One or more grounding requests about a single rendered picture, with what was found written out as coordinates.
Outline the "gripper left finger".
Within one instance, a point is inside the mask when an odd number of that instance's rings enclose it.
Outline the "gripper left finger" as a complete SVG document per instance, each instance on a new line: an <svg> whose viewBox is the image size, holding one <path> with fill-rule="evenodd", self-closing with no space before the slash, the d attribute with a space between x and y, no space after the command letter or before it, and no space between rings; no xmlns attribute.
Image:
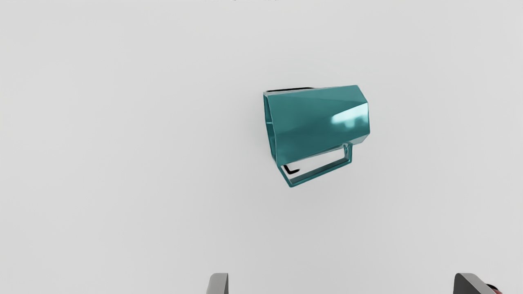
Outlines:
<svg viewBox="0 0 523 294"><path fill-rule="evenodd" d="M217 272L210 276L206 294L229 294L228 273Z"/></svg>

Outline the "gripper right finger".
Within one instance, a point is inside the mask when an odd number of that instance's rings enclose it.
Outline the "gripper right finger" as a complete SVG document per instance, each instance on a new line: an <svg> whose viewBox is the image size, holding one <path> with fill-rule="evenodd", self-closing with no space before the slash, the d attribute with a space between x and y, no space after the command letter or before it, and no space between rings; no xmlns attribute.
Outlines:
<svg viewBox="0 0 523 294"><path fill-rule="evenodd" d="M503 294L497 287L485 283L472 273L454 276L454 294Z"/></svg>

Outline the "teal faceted mug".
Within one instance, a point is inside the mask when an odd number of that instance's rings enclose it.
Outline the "teal faceted mug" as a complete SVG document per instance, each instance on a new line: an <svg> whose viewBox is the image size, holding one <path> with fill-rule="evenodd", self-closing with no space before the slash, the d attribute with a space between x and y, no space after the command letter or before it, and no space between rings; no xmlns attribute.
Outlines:
<svg viewBox="0 0 523 294"><path fill-rule="evenodd" d="M353 147L370 135L369 103L357 85L263 95L271 156L290 187L351 164Z"/></svg>

